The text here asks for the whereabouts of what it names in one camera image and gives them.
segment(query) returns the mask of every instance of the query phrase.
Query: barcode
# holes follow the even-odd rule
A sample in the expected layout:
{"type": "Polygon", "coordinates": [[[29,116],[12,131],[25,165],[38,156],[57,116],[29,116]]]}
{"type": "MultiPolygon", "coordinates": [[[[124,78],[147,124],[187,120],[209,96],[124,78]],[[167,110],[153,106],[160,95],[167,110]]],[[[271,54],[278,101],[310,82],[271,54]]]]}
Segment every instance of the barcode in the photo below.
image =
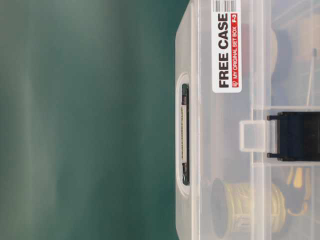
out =
{"type": "Polygon", "coordinates": [[[236,12],[237,0],[213,0],[214,12],[236,12]]]}

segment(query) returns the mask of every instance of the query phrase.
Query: white label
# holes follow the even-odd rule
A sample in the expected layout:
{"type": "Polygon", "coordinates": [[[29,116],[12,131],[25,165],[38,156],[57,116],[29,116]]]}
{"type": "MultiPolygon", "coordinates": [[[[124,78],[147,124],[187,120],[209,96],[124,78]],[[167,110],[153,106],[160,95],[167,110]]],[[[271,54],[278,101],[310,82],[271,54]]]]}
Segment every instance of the white label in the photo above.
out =
{"type": "Polygon", "coordinates": [[[212,90],[242,90],[241,0],[212,0],[212,90]]]}
{"type": "Polygon", "coordinates": [[[187,105],[181,106],[181,159],[187,162],[187,105]]]}

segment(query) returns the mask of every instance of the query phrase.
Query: plastic storage box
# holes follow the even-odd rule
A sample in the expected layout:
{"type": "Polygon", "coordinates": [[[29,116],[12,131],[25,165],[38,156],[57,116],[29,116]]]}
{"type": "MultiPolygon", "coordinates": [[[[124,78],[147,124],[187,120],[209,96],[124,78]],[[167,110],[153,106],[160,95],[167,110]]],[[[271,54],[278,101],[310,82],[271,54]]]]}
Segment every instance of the plastic storage box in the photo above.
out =
{"type": "Polygon", "coordinates": [[[320,239],[319,30],[318,0],[190,1],[175,43],[180,240],[320,239]]]}

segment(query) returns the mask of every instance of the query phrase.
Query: green backdrop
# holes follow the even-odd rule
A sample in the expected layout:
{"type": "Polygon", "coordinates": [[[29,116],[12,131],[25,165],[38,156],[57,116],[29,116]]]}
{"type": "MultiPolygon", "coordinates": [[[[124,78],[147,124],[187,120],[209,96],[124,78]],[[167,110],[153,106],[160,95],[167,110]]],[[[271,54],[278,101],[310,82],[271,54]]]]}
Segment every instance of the green backdrop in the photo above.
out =
{"type": "Polygon", "coordinates": [[[0,238],[176,240],[187,0],[0,0],[0,238]]]}

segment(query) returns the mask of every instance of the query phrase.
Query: gold thread spool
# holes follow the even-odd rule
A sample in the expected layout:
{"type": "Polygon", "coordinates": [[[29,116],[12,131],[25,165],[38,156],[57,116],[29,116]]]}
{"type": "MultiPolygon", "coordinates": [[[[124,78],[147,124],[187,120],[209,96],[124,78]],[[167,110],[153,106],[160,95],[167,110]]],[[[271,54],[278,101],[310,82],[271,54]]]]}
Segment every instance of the gold thread spool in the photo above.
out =
{"type": "MultiPolygon", "coordinates": [[[[280,189],[271,186],[272,232],[278,233],[286,222],[285,197],[280,189]]],[[[251,231],[251,210],[254,203],[248,183],[224,183],[216,179],[212,185],[211,208],[216,235],[224,238],[231,233],[251,231]]]]}

